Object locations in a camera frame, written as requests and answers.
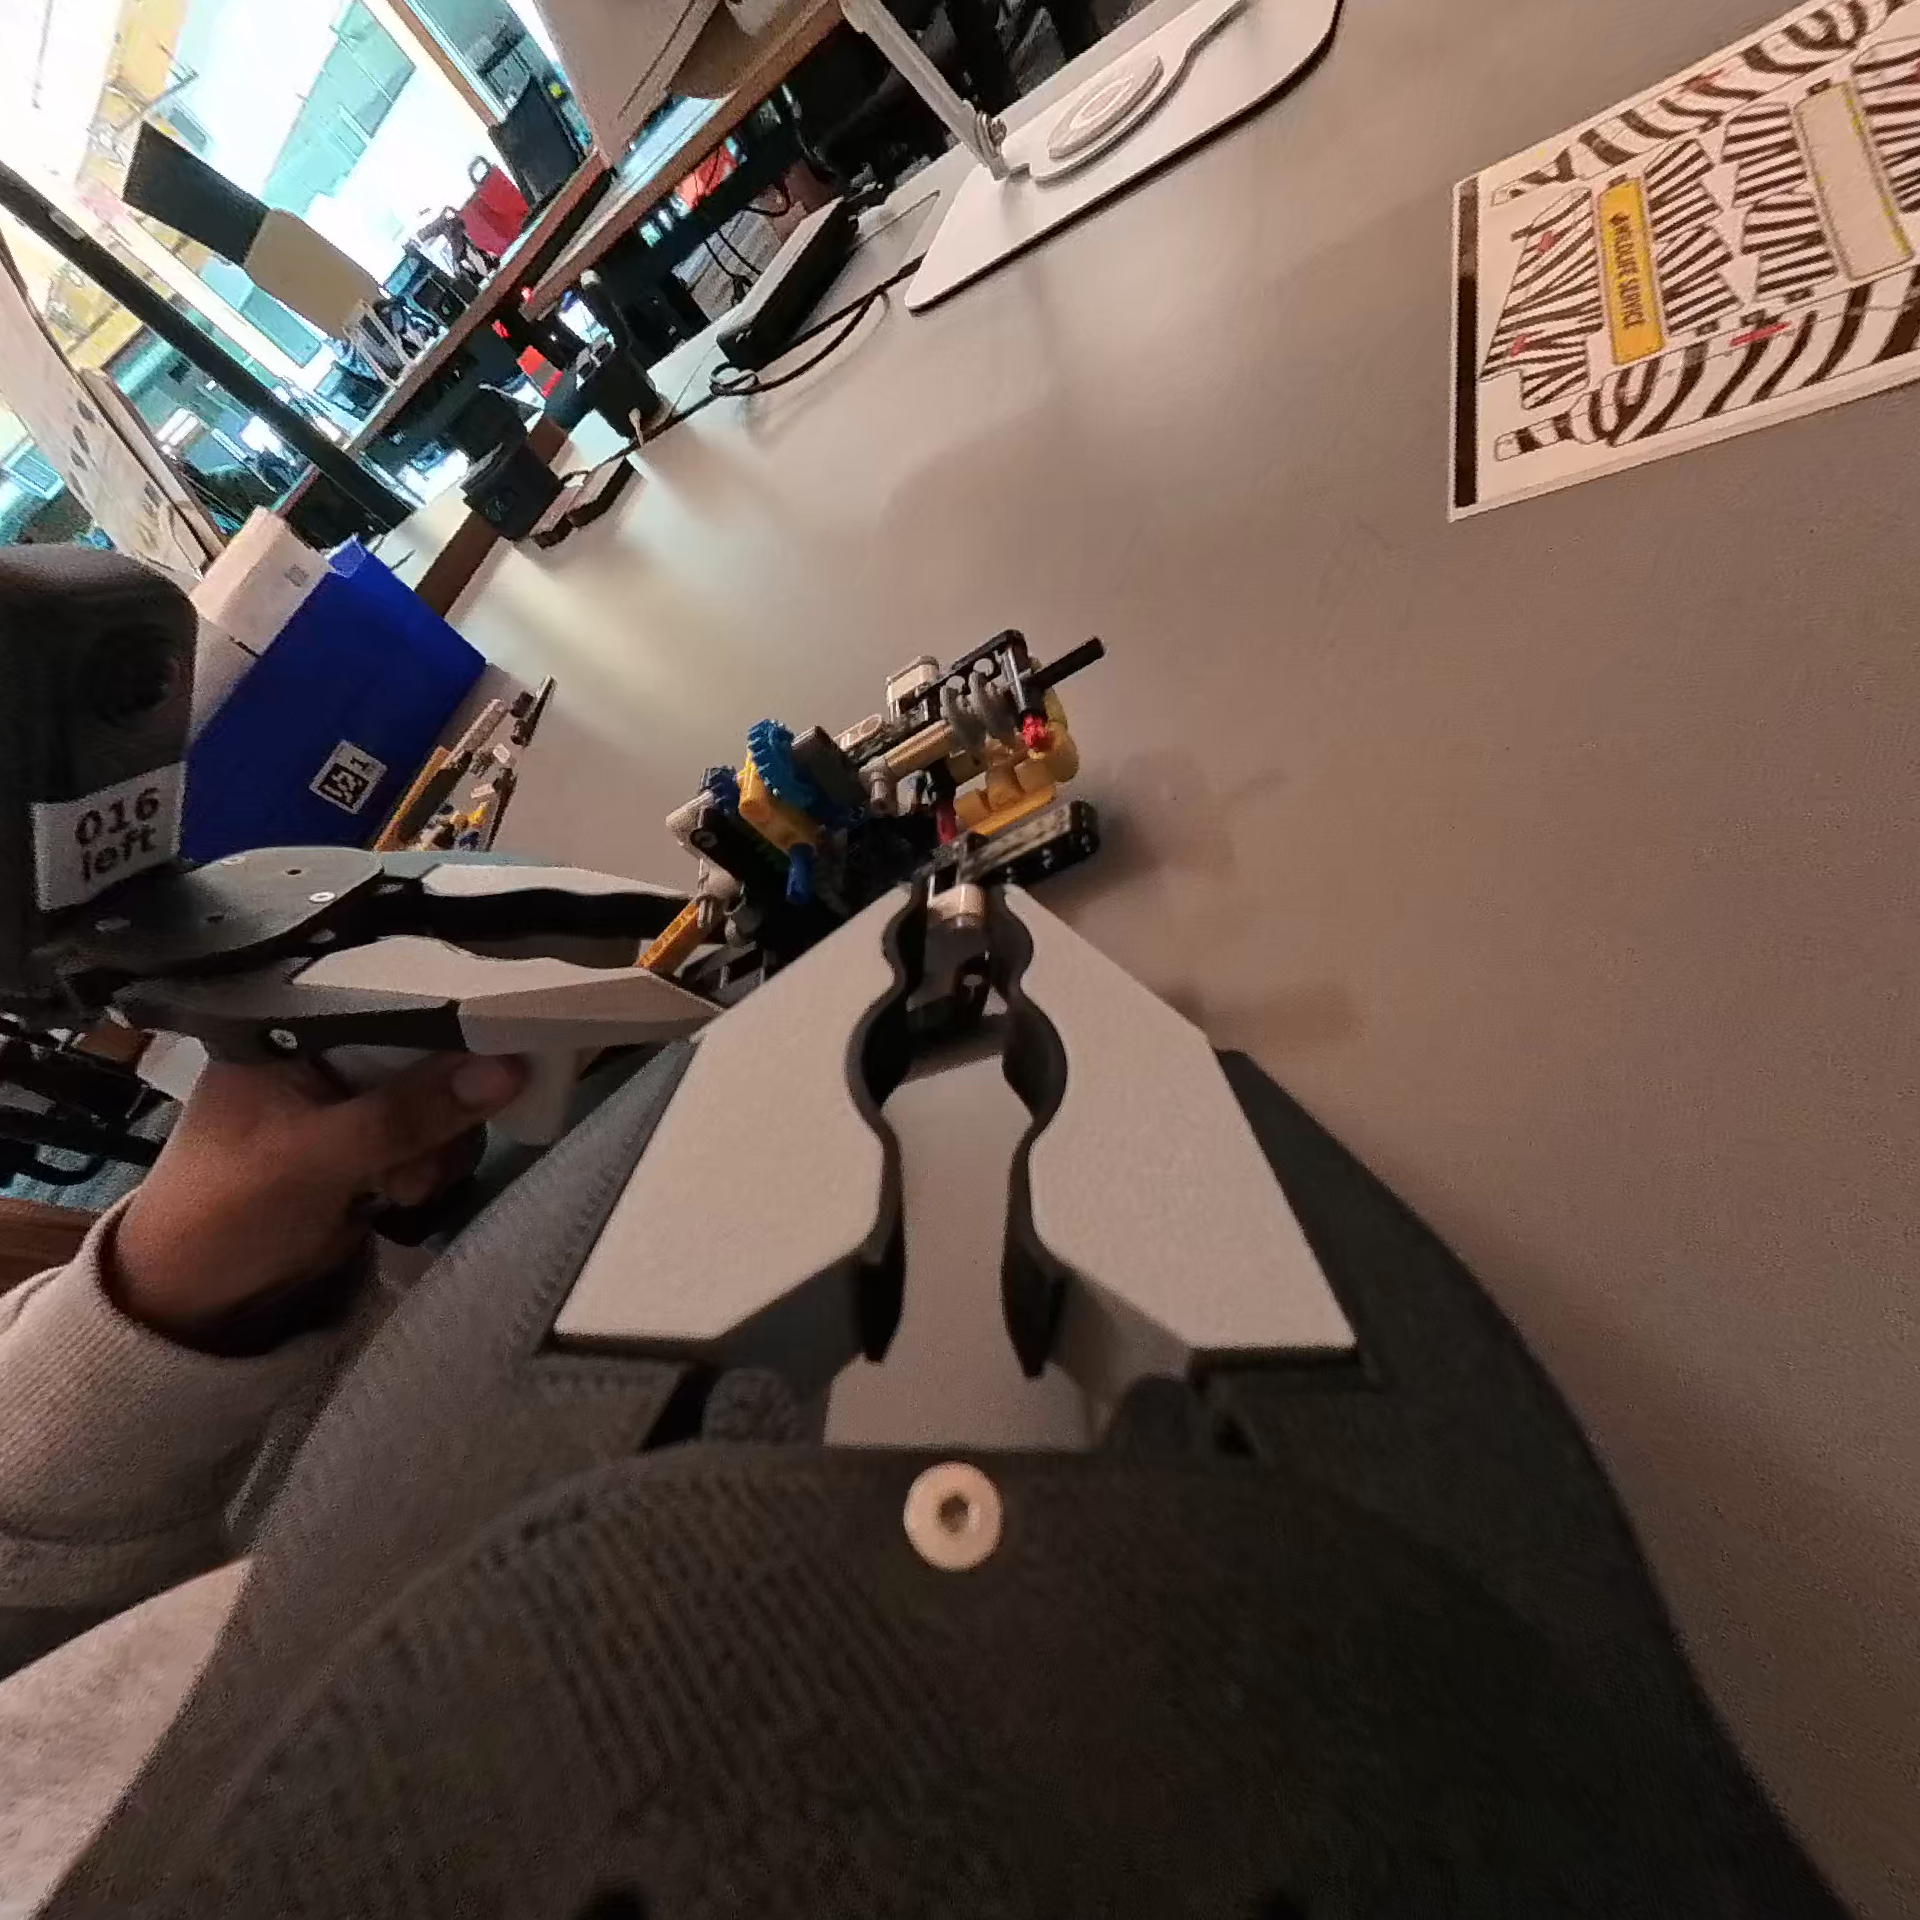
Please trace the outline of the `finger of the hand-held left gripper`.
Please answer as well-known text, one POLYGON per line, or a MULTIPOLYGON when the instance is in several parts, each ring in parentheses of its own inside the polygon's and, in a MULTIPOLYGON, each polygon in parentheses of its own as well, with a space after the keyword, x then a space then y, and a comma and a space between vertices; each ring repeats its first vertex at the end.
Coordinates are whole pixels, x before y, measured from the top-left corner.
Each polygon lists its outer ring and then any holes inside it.
POLYGON ((686 906, 686 895, 589 870, 390 862, 357 915, 374 937, 458 946, 642 946, 686 906))
POLYGON ((382 1072, 389 1051, 523 1062, 523 1083, 497 1116, 508 1138, 560 1137, 598 1051, 684 1040, 717 1012, 642 967, 483 956, 427 937, 386 937, 302 967, 296 1011, 313 1020, 321 1051, 347 1051, 349 1072, 382 1072))

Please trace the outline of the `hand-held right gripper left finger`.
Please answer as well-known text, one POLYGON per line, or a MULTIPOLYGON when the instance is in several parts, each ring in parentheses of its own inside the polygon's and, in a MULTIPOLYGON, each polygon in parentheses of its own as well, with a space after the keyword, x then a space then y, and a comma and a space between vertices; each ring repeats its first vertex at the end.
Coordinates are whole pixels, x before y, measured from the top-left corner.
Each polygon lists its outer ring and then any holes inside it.
POLYGON ((553 1327, 562 1346, 827 1387, 893 1345, 922 891, 897 887, 713 1020, 553 1327))

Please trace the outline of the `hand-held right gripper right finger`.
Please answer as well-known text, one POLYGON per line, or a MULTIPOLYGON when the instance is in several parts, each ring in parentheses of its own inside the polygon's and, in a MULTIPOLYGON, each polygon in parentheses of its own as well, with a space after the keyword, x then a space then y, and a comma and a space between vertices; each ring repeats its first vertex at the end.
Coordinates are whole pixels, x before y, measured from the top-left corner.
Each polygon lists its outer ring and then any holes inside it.
POLYGON ((1001 1072, 1025 1110, 998 1303, 1025 1376, 1113 1411, 1141 1380, 1357 1355, 1198 1025, 1026 889, 992 902, 1001 1072))

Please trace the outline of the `yellow and black lego vehicle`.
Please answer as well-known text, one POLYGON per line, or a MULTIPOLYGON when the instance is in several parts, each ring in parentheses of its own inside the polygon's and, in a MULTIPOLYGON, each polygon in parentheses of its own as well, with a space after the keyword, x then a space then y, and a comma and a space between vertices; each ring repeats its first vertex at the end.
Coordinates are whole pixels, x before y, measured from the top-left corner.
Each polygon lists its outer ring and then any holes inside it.
POLYGON ((1041 662, 998 632, 945 663, 917 657, 878 711, 842 730, 763 718, 667 816, 698 887, 638 969, 732 1001, 876 902, 924 884, 960 830, 996 832, 1080 801, 1064 684, 1105 658, 1091 638, 1041 662))

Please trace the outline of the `person's left forearm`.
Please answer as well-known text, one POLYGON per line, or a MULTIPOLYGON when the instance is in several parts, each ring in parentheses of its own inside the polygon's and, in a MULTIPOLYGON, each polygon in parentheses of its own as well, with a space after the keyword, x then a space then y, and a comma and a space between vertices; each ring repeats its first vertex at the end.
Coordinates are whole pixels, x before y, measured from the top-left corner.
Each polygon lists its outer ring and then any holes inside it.
POLYGON ((117 1290, 129 1195, 3 1305, 3 1675, 217 1568, 373 1329, 363 1240, 186 1334, 117 1290))

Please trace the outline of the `pile of loose lego pieces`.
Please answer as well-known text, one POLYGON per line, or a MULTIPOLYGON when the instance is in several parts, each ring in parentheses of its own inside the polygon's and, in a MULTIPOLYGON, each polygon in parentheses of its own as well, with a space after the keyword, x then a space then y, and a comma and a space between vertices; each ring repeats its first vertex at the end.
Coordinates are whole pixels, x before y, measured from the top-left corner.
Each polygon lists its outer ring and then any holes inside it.
POLYGON ((424 762, 370 848, 396 854, 489 854, 517 793, 558 684, 514 684, 481 700, 424 762))

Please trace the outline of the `white cardboard box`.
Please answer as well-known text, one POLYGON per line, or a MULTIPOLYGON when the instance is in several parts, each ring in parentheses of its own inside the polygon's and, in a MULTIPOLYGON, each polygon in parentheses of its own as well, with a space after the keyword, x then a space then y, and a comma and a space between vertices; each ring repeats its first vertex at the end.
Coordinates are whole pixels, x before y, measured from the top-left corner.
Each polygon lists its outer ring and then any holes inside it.
POLYGON ((187 587, 197 666, 232 652, 262 657, 329 575, 316 548, 274 510, 253 507, 204 575, 187 587))

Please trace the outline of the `black slanted pole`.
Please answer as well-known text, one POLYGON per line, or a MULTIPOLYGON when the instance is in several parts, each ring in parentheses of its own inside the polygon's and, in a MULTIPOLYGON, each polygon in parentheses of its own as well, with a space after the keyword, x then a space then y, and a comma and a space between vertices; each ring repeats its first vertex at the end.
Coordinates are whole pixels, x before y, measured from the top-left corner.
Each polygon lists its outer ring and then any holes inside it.
POLYGON ((382 472, 363 464, 345 447, 317 432, 297 407, 253 378, 213 334, 193 323, 184 311, 176 311, 107 248, 76 227, 67 212, 6 164, 3 164, 3 207, 26 231, 34 234, 86 280, 97 281, 141 327, 174 347, 219 391, 265 422, 289 448, 296 448, 297 456, 309 460, 316 474, 324 475, 341 497, 353 500, 366 526, 384 535, 414 514, 417 503, 397 492, 382 472))

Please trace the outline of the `flat black device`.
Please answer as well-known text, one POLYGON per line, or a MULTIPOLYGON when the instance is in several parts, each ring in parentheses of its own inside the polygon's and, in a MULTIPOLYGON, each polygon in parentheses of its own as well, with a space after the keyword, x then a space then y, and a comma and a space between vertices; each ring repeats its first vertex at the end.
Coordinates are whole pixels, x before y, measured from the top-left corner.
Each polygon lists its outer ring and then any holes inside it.
POLYGON ((630 451, 622 451, 593 470, 564 474, 526 542, 540 552, 564 545, 609 518, 636 479, 638 470, 630 451))

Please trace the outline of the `black power brick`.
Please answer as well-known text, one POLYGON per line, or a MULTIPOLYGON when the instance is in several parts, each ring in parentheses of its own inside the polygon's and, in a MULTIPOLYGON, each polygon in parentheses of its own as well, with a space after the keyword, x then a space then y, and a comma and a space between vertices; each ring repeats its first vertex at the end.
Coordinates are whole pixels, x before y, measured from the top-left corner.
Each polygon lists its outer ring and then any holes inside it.
POLYGON ((573 372, 582 416, 602 416, 624 441, 645 441, 665 414, 648 367, 613 338, 593 344, 573 372))

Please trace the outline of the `black power adapter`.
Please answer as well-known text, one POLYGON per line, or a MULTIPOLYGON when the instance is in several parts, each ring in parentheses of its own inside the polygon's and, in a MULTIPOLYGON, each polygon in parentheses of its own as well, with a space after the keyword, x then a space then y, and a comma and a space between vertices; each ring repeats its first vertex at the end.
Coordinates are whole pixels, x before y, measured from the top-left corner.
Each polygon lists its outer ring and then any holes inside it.
POLYGON ((726 369, 760 372, 797 340, 858 248, 858 220, 850 199, 832 199, 786 236, 716 331, 726 369))

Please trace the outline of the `wooden background desk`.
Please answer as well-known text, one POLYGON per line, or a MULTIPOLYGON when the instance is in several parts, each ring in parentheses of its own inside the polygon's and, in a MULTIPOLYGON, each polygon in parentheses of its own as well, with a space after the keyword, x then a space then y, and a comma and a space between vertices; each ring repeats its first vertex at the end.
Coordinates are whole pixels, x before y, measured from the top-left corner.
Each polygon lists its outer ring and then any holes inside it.
POLYGON ((842 25, 835 3, 782 4, 762 34, 745 40, 732 86, 716 98, 684 91, 665 131, 645 136, 630 158, 585 160, 353 436, 362 464, 397 482, 421 448, 450 441, 454 419, 493 376, 520 370, 523 352, 570 367, 581 344, 560 310, 611 257, 641 250, 636 264, 616 270, 618 298, 650 298, 672 320, 688 314, 688 299, 665 295, 665 278, 797 153, 793 112, 768 104, 842 25), (650 222, 662 239, 642 248, 638 234, 650 222))

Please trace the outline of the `person's grey sweatshirt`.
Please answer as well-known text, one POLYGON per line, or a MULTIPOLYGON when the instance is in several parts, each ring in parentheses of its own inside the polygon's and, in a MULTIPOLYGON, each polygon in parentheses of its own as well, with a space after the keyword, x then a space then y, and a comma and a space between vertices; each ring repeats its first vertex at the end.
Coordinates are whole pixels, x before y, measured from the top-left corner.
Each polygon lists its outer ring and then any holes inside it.
POLYGON ((3 1916, 34 1916, 170 1728, 251 1568, 147 1598, 3 1686, 3 1916))

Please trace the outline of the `silver monitor stand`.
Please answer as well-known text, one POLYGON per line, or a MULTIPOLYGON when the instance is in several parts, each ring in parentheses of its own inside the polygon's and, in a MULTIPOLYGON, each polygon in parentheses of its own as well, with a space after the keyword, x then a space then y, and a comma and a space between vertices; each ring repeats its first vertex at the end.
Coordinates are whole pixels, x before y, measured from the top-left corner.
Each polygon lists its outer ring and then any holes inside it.
POLYGON ((1011 128, 965 104, 882 4, 842 12, 968 158, 904 298, 922 316, 1276 100, 1331 48, 1341 4, 1187 4, 1011 128))

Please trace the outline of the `zebra striped sticker sheet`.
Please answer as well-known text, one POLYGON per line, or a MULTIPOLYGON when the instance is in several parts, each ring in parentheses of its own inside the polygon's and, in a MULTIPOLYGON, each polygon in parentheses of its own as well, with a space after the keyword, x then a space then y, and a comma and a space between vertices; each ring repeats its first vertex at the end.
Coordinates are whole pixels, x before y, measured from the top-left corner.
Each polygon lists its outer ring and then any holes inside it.
POLYGON ((1451 522, 1912 386, 1917 4, 1800 4, 1451 230, 1451 522))

